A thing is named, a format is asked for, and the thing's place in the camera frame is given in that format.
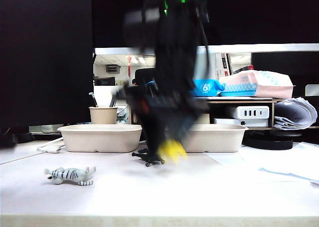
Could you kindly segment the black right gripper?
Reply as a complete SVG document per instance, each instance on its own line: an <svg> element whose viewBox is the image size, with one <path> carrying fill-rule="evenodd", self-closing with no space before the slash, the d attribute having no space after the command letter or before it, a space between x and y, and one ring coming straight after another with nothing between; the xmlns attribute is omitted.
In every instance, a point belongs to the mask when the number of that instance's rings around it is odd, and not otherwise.
<svg viewBox="0 0 319 227"><path fill-rule="evenodd" d="M209 110L190 94L163 94L155 83L124 85L116 99L125 100L141 123L148 147L145 154L137 154L142 160L162 160L158 149L165 140L163 121L169 121L166 136L183 142L197 119Z"/></svg>

